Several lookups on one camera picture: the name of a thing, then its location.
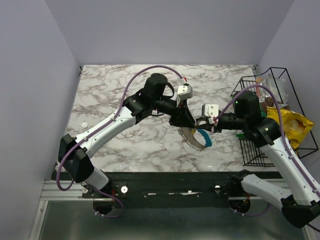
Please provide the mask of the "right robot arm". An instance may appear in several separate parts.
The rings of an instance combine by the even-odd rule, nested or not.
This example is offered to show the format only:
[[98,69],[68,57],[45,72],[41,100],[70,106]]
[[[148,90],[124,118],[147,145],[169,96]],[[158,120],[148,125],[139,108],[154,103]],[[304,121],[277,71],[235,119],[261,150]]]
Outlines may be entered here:
[[282,120],[261,116],[258,97],[249,90],[238,92],[230,102],[235,112],[224,113],[216,104],[204,104],[197,129],[210,132],[241,130],[256,148],[276,167],[288,188],[278,187],[242,170],[232,178],[230,191],[245,192],[267,201],[281,210],[288,222],[303,228],[320,215],[320,184],[312,177],[285,136]]

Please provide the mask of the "grey curved keyring holder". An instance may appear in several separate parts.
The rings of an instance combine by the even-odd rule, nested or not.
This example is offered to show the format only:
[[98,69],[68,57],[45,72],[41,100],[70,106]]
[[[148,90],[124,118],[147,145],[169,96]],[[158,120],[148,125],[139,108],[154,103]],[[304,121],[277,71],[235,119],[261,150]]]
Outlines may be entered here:
[[186,143],[189,147],[195,149],[196,151],[203,151],[207,147],[201,144],[192,133],[192,128],[180,127],[178,129],[179,135],[182,137],[182,142]]

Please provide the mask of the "blue key tag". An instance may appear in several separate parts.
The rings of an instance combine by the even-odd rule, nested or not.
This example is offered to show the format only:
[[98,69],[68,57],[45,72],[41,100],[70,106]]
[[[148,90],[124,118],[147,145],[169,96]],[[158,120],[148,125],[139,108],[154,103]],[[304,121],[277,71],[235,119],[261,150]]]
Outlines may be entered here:
[[203,136],[203,139],[204,139],[204,142],[205,142],[204,146],[205,147],[211,147],[212,146],[212,141],[211,141],[211,138],[208,135],[208,133],[204,129],[198,129],[197,131]]

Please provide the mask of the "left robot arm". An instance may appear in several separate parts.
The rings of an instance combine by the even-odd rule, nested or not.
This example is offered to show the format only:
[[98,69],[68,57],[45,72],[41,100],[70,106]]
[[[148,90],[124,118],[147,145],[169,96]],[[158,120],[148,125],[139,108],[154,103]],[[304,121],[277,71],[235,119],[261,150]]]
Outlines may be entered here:
[[109,117],[75,137],[64,135],[59,144],[59,168],[64,168],[73,182],[89,184],[99,197],[107,197],[111,191],[110,179],[91,162],[107,142],[150,117],[153,111],[168,115],[171,126],[191,129],[195,126],[187,105],[187,100],[193,96],[192,87],[185,78],[181,78],[177,91],[173,92],[176,99],[164,95],[166,87],[172,87],[168,79],[163,74],[153,73],[143,88],[123,97],[118,110]]

